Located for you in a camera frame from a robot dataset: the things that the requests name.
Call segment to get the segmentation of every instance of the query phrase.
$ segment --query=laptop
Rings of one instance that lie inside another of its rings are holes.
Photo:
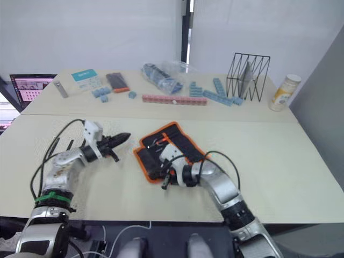
[[[26,108],[55,76],[56,74],[10,74],[21,107]]]

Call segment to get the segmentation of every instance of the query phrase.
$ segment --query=cylindrical container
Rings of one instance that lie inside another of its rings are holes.
[[[288,74],[276,94],[269,102],[269,108],[273,111],[281,111],[286,106],[287,100],[296,90],[301,78],[296,74]]]

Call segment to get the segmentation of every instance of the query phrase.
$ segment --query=small box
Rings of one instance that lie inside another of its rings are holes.
[[[81,90],[91,90],[102,86],[101,79],[93,69],[72,74],[74,81]]]

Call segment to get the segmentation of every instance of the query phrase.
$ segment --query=white table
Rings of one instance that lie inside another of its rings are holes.
[[[246,101],[241,106],[231,107],[214,101],[208,101],[207,106],[168,105],[156,103],[143,103],[142,94],[163,93],[153,84],[146,81],[139,71],[120,71],[131,90],[138,96],[128,98],[127,94],[109,94],[109,102],[101,103],[91,91],[82,92],[71,76],[79,70],[64,70],[56,79],[59,80],[68,98],[62,98],[56,87],[51,83],[47,88],[22,112],[22,114],[52,114],[52,115],[77,115],[96,117],[122,117],[122,118],[151,118],[151,119],[186,119],[205,121],[266,121],[266,122],[293,122],[297,123],[289,109],[274,112],[268,109],[270,100],[276,91],[272,81],[267,78],[264,95],[259,103],[257,98],[251,102]],[[102,79],[104,87],[110,87],[105,75],[113,70],[96,70]],[[187,81],[196,81],[199,87],[215,92],[213,78],[221,79],[226,88],[225,74],[189,74]],[[185,87],[181,95],[189,95],[189,87]]]
[[[53,136],[78,116],[21,115],[0,137],[0,216],[28,217],[29,182]],[[206,191],[150,184],[132,154],[138,140],[170,119],[89,117],[105,134],[131,132],[115,149],[120,162],[96,161],[81,174],[72,218],[89,220],[222,221]],[[178,120],[204,151],[226,153],[238,167],[242,194],[263,223],[342,223],[344,194],[298,123]],[[81,125],[62,136],[80,145]],[[219,161],[236,182],[233,168]]]

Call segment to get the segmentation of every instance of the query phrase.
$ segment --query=white cable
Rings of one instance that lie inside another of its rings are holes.
[[[132,225],[132,226],[128,226],[128,227],[123,228],[123,229],[118,233],[117,237],[115,238],[115,240],[114,240],[114,242],[113,242],[113,245],[112,245],[112,248],[111,248],[111,252],[110,252],[109,258],[110,258],[111,255],[112,255],[114,246],[115,246],[115,244],[116,244],[118,238],[120,237],[120,235],[121,235],[124,231],[128,230],[129,228],[133,228],[133,227],[141,227],[141,228],[144,228],[144,229],[146,229],[146,230],[149,230],[149,229],[152,228],[152,222],[151,222],[151,221],[149,222],[149,227],[140,226],[140,225]]]
[[[127,226],[127,227],[123,228],[123,229],[118,233],[117,237],[115,238],[115,240],[114,240],[114,242],[113,242],[113,244],[112,244],[112,248],[111,248],[111,252],[110,252],[109,257],[106,256],[106,255],[104,255],[104,254],[101,254],[101,253],[98,253],[98,252],[93,252],[93,251],[83,252],[83,254],[98,254],[98,255],[100,255],[101,257],[110,258],[111,255],[112,255],[114,246],[115,246],[117,240],[119,239],[120,235],[121,235],[124,231],[128,230],[129,228],[133,228],[133,227],[140,227],[140,228],[144,228],[144,229],[146,229],[146,230],[149,230],[149,229],[152,228],[152,222],[151,222],[151,221],[149,222],[149,226],[148,226],[148,227],[141,226],[141,225],[131,225],[131,226]],[[76,258],[76,257],[78,257],[78,256],[79,256],[79,254],[76,254],[76,255],[72,256],[71,258]]]
[[[104,255],[104,254],[101,254],[101,253],[98,253],[98,252],[93,252],[93,251],[83,252],[82,254],[97,254],[97,255],[100,255],[101,257],[109,258],[109,257],[107,257],[107,256]],[[76,255],[72,256],[71,258],[75,258],[75,257],[78,257],[78,256],[80,256],[80,255],[79,255],[79,254],[76,254]]]
[[[102,228],[103,228],[103,231],[104,231],[104,242],[106,241],[106,228],[105,228],[105,226],[102,226]]]

